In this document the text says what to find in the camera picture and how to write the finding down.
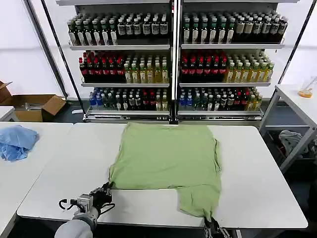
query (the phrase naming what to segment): shelf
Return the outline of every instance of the shelf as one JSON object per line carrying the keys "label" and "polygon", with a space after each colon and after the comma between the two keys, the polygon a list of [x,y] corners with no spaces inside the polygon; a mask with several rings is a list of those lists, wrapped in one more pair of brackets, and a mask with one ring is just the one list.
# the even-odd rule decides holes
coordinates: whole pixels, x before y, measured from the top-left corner
{"label": "shelf", "polygon": [[86,88],[168,88],[169,83],[82,83],[81,86]]}
{"label": "shelf", "polygon": [[169,50],[169,39],[119,39],[118,45],[108,46],[73,46],[69,42],[73,51],[159,51]]}
{"label": "shelf", "polygon": [[169,0],[56,0],[60,6],[100,5],[100,4],[138,4],[138,3],[169,3]]}
{"label": "shelf", "polygon": [[179,117],[262,117],[261,111],[178,111]]}
{"label": "shelf", "polygon": [[271,83],[179,83],[180,87],[268,87]]}
{"label": "shelf", "polygon": [[182,44],[183,50],[189,49],[282,49],[283,44]]}

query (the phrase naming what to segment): blue towel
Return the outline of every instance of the blue towel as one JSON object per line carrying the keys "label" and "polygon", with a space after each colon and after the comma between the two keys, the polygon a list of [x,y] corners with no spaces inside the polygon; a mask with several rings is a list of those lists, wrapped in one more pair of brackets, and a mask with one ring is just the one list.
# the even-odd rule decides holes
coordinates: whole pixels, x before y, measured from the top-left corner
{"label": "blue towel", "polygon": [[36,142],[37,132],[13,125],[0,129],[0,155],[9,161],[22,160]]}

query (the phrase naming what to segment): white table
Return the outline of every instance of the white table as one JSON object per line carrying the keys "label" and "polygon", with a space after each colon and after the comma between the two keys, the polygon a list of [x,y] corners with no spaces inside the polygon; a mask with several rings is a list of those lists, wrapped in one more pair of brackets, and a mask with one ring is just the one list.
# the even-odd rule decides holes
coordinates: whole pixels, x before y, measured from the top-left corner
{"label": "white table", "polygon": [[317,135],[317,93],[315,92],[311,98],[304,98],[298,95],[298,90],[298,85],[276,85],[275,94],[271,99],[259,128],[259,132],[264,135],[270,112],[280,98],[309,126],[309,130],[305,133],[301,141],[281,164],[280,169],[283,173],[287,171],[296,158],[302,153],[305,146]]}
{"label": "white table", "polygon": [[[24,199],[17,214],[66,221],[58,202],[76,199],[107,182],[123,124],[77,123]],[[209,126],[221,142],[222,193],[215,219],[226,228],[298,229],[307,221],[281,171],[252,126]],[[182,213],[174,189],[113,190],[115,208],[99,223],[200,227],[202,218]]]}
{"label": "white table", "polygon": [[21,125],[39,137],[28,157],[20,161],[0,158],[0,237],[12,229],[16,211],[55,150],[65,141],[71,123],[0,122],[0,128]]}
{"label": "white table", "polygon": [[13,106],[0,106],[0,121],[19,121],[14,113],[15,109]]}

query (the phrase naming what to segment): open cardboard box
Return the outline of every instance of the open cardboard box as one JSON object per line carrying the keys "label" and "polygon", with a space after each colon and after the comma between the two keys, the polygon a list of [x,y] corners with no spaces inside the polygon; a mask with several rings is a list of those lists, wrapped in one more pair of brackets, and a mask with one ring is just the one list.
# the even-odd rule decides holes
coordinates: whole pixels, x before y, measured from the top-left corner
{"label": "open cardboard box", "polygon": [[[9,83],[0,81],[0,106],[14,106],[15,114],[20,121],[43,122],[51,121],[66,102],[55,94],[40,95],[11,95],[7,89]],[[38,103],[44,105],[41,110],[21,110],[25,103]]]}

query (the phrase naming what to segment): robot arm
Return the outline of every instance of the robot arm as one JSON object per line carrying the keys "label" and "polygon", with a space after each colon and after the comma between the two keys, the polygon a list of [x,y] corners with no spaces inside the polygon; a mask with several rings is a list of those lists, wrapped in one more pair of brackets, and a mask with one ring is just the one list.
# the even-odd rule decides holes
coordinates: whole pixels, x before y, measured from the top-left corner
{"label": "robot arm", "polygon": [[[62,203],[66,203],[67,200],[61,200],[59,206],[63,210],[69,210],[76,205],[78,211],[75,212],[72,220],[58,228],[55,238],[92,238],[98,217],[114,208],[110,193],[112,185],[113,183],[107,182],[102,187],[91,191],[90,194],[82,194],[77,200],[71,199],[71,206],[68,208],[62,206]],[[110,208],[102,211],[106,206],[110,206]]]}

